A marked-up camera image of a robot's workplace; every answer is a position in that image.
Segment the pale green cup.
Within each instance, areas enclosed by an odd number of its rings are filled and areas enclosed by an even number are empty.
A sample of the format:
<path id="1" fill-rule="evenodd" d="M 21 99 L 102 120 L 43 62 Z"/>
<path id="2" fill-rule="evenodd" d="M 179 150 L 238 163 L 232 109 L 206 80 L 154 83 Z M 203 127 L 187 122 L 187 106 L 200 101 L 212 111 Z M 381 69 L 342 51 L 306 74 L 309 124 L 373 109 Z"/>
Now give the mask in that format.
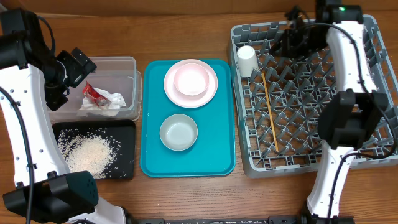
<path id="1" fill-rule="evenodd" d="M 254 70 L 258 70 L 256 51 L 249 45 L 242 46 L 237 51 L 238 68 L 244 78 L 250 77 Z"/>

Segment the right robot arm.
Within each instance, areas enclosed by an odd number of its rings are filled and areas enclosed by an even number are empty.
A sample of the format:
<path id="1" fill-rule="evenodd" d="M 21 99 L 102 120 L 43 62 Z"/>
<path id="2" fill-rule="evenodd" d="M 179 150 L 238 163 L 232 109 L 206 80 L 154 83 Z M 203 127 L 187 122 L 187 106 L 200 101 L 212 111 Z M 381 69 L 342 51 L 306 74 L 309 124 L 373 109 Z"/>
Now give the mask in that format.
<path id="1" fill-rule="evenodd" d="M 317 131 L 322 158 L 315 185 L 297 223 L 354 223 L 339 215 L 339 202 L 349 168 L 370 139 L 389 106 L 370 75 L 363 45 L 363 11 L 341 1 L 317 1 L 315 21 L 294 6 L 285 14 L 289 26 L 270 54 L 307 58 L 328 47 L 333 57 L 337 93 L 323 108 Z"/>

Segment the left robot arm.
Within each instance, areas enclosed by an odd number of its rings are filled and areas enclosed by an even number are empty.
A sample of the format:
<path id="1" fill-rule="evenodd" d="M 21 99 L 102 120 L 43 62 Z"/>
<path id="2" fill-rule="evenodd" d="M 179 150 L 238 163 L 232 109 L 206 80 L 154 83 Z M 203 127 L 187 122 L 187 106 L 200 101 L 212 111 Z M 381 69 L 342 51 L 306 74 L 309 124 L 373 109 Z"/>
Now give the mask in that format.
<path id="1" fill-rule="evenodd" d="M 123 207 L 99 196 L 87 171 L 70 172 L 49 112 L 58 110 L 96 65 L 80 50 L 55 53 L 44 19 L 23 9 L 1 13 L 1 109 L 14 159 L 15 189 L 6 208 L 38 223 L 133 223 Z"/>

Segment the red foil snack wrapper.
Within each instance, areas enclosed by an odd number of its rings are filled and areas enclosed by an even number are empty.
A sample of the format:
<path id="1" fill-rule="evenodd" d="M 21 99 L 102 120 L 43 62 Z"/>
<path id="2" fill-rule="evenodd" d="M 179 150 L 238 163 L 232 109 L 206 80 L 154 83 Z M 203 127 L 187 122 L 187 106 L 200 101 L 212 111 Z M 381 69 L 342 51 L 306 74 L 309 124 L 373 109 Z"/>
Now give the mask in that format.
<path id="1" fill-rule="evenodd" d="M 111 101 L 107 97 L 98 93 L 88 82 L 86 82 L 86 85 L 83 89 L 83 94 L 96 106 L 105 106 L 111 104 Z"/>

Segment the white napkin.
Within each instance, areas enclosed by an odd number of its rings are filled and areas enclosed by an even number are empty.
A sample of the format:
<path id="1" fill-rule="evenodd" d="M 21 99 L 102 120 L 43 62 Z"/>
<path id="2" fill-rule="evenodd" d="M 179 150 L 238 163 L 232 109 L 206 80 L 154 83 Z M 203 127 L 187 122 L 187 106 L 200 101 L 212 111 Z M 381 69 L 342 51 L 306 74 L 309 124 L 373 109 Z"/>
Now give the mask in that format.
<path id="1" fill-rule="evenodd" d="M 79 116 L 88 116 L 89 114 L 101 115 L 105 117 L 115 117 L 122 107 L 126 107 L 126 102 L 122 94 L 109 93 L 106 90 L 95 88 L 95 90 L 111 101 L 110 105 L 98 107 L 88 97 L 84 97 L 83 104 L 78 110 Z"/>

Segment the wooden chopstick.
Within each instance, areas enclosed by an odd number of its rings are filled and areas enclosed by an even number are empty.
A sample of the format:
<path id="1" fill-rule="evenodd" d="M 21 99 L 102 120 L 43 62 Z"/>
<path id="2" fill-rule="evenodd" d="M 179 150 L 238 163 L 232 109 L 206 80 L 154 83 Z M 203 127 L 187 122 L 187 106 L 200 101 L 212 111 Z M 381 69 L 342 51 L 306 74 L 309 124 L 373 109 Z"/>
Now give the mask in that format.
<path id="1" fill-rule="evenodd" d="M 279 151 L 279 146 L 277 143 L 277 138 L 276 138 L 276 134 L 275 134 L 275 127 L 274 127 L 274 121 L 273 121 L 273 117 L 272 117 L 272 109 L 271 109 L 271 101 L 269 98 L 269 92 L 267 90 L 267 83 L 266 83 L 266 78 L 265 78 L 265 73 L 262 72 L 262 81 L 263 81 L 263 85 L 264 85 L 264 91 L 265 91 L 265 96 L 266 96 L 266 100 L 267 100 L 267 109 L 268 109 L 268 113 L 269 113 L 269 120 L 270 120 L 270 125 L 271 125 L 271 129 L 272 129 L 272 136 L 273 136 L 273 140 L 274 140 L 274 146 L 276 151 Z"/>

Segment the grey bowl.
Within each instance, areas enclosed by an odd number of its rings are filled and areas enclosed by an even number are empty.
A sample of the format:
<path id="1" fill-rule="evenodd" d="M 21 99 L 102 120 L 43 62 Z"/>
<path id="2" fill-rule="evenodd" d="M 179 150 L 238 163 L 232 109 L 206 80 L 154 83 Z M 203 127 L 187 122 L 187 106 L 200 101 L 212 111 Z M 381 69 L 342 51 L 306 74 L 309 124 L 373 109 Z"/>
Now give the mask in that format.
<path id="1" fill-rule="evenodd" d="M 174 114 L 161 124 L 160 140 L 172 151 L 184 151 L 194 145 L 198 137 L 196 122 L 185 114 Z"/>

